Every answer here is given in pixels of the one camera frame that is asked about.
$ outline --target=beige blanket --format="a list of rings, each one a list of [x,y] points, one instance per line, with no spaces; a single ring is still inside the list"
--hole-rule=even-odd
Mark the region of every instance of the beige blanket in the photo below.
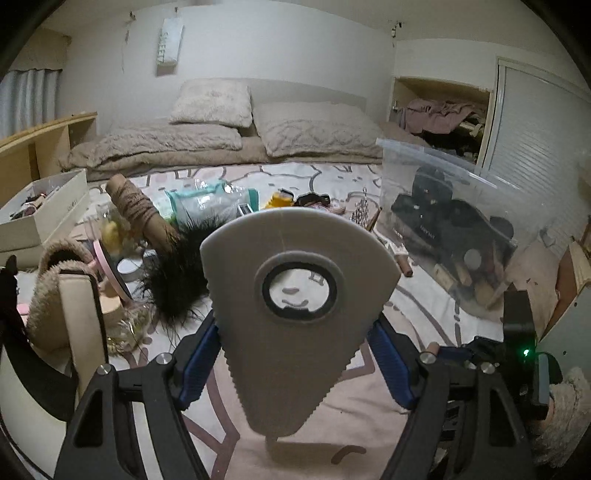
[[[242,140],[235,128],[221,125],[170,125],[163,120],[116,128],[107,136],[72,149],[60,160],[64,170],[96,168],[130,155],[176,151],[240,150]]]
[[[86,153],[78,149],[75,155],[76,165],[70,168],[86,167],[88,181],[106,180],[116,173],[127,177],[145,175],[158,171],[167,171],[181,166],[216,167],[219,165],[268,164],[296,161],[299,163],[354,163],[381,164],[381,158],[364,157],[362,155],[316,155],[310,157],[271,158],[267,156],[260,137],[243,137],[241,150],[204,150],[204,151],[170,151],[159,153],[140,153],[107,161],[102,165],[89,168],[85,164]]]

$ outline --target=closet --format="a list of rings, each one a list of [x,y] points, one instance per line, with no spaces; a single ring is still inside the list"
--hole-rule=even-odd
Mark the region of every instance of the closet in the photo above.
[[[409,104],[416,108],[417,99],[433,100],[438,108],[452,104],[470,104],[477,112],[470,114],[449,133],[434,133],[424,129],[421,133],[405,122]],[[478,89],[461,83],[414,77],[396,77],[392,84],[392,102],[388,121],[420,136],[432,147],[462,157],[474,165],[481,165],[486,150],[486,140],[492,123],[494,95],[488,90]]]
[[[495,114],[481,176],[500,177],[544,204],[544,243],[561,257],[591,213],[591,95],[535,67],[499,60]]]

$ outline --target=sliding closet door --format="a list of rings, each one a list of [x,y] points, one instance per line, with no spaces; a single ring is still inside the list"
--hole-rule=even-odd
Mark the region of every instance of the sliding closet door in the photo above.
[[[548,234],[562,255],[591,213],[579,163],[591,155],[591,102],[558,77],[499,61],[499,85],[483,176],[498,176],[554,210]]]

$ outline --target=wooden shelf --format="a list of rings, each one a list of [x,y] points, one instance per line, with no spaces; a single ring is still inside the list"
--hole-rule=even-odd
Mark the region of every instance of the wooden shelf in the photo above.
[[[0,206],[33,180],[60,172],[58,158],[96,136],[97,112],[37,125],[0,140]]]

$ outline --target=black feather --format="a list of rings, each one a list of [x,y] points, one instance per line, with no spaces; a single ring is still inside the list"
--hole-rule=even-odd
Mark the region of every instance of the black feather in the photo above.
[[[169,240],[170,252],[159,252],[158,261],[147,267],[144,292],[150,292],[165,323],[182,323],[195,302],[207,294],[199,248],[221,226],[216,219],[182,226],[179,238]]]

